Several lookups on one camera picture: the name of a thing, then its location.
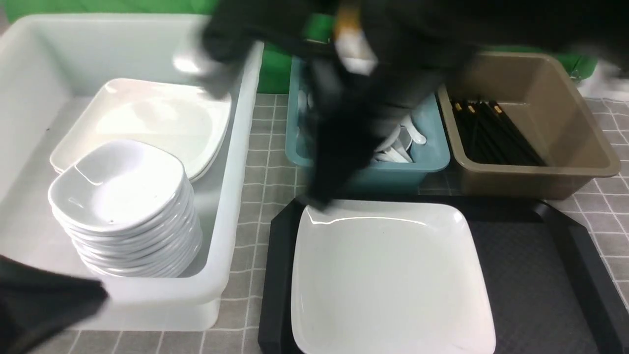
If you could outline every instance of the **stack of white plates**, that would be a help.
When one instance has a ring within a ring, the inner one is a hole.
[[[61,173],[106,142],[133,139],[173,154],[194,182],[220,150],[230,110],[230,95],[216,100],[195,86],[114,79],[98,91],[50,163]]]
[[[93,150],[57,177],[48,201],[97,274],[176,277],[201,247],[182,163],[141,142],[114,140]]]

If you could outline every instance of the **green backdrop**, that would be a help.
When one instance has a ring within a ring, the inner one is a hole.
[[[218,0],[4,0],[10,22],[35,13],[191,13],[209,14]],[[327,41],[333,18],[327,15],[312,17],[306,31],[310,39]],[[521,47],[500,48],[512,51],[535,51]],[[596,60],[580,55],[556,55],[566,71],[574,77],[589,77]],[[287,93],[291,72],[291,58],[273,46],[266,46],[260,72],[260,93]]]

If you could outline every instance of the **teal plastic bin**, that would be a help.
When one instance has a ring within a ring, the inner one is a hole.
[[[301,60],[293,58],[286,125],[286,156],[295,165],[310,168],[306,143],[299,134],[299,91],[308,93],[301,84]],[[428,173],[443,170],[450,162],[450,151],[437,107],[437,99],[430,96],[413,112],[413,123],[426,136],[424,146],[413,146],[414,163],[372,163],[349,183],[347,190],[361,193],[417,193]]]

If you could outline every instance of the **tray rim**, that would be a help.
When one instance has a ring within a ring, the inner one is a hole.
[[[337,199],[442,203],[459,209],[466,219],[474,221],[546,224],[555,244],[565,243],[557,252],[598,350],[605,354],[629,353],[629,312],[593,240],[584,226],[549,204],[534,199],[434,195],[340,195]],[[265,354],[302,353],[292,335],[289,301],[292,260],[304,208],[296,198],[270,225],[258,331],[258,343]]]

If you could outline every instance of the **black chopsticks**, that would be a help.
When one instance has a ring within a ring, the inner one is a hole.
[[[546,166],[496,101],[452,100],[467,157],[477,163]]]

